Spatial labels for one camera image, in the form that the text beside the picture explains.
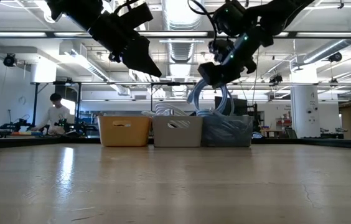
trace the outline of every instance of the orange storage bin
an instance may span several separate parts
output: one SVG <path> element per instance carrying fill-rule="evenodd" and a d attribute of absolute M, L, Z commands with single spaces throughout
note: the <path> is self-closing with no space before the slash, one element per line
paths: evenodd
<path fill-rule="evenodd" d="M 146 146 L 151 118 L 144 116 L 99 116 L 103 146 Z"/>

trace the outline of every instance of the gray storage bin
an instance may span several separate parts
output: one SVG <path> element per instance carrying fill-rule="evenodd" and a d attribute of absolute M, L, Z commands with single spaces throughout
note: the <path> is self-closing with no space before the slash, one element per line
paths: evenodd
<path fill-rule="evenodd" d="M 155 147 L 200 147 L 203 118 L 197 116 L 154 116 Z"/>
<path fill-rule="evenodd" d="M 202 146 L 249 147 L 252 132 L 252 116 L 204 116 Z"/>

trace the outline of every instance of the white pillar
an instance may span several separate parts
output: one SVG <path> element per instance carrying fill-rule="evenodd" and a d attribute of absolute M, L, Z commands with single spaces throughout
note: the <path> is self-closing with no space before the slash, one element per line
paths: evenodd
<path fill-rule="evenodd" d="M 316 67 L 314 65 L 297 68 L 291 66 L 290 80 L 294 83 L 317 83 Z M 297 137 L 320 137 L 318 88 L 316 86 L 293 86 L 291 102 L 292 127 Z"/>

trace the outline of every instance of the person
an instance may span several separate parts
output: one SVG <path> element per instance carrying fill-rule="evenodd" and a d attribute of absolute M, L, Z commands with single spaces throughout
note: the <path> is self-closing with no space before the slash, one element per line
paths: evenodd
<path fill-rule="evenodd" d="M 54 123 L 57 123 L 60 119 L 67 119 L 70 114 L 70 110 L 61 104 L 61 100 L 62 97 L 58 93 L 53 93 L 50 96 L 50 101 L 54 106 L 48 109 L 48 112 L 45 114 L 43 121 L 36 127 L 32 128 L 32 131 L 38 131 L 42 129 L 50 121 L 49 134 L 65 133 L 63 127 L 54 126 Z"/>

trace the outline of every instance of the clear plastic bin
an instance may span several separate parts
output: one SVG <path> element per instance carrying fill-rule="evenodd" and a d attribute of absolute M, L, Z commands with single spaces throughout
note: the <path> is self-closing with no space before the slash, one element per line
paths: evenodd
<path fill-rule="evenodd" d="M 252 132 L 252 116 L 204 116 L 202 146 L 249 147 Z"/>
<path fill-rule="evenodd" d="M 155 147 L 200 147 L 203 117 L 154 116 Z"/>
<path fill-rule="evenodd" d="M 151 118 L 144 116 L 99 116 L 101 144 L 103 146 L 146 146 L 151 121 Z"/>

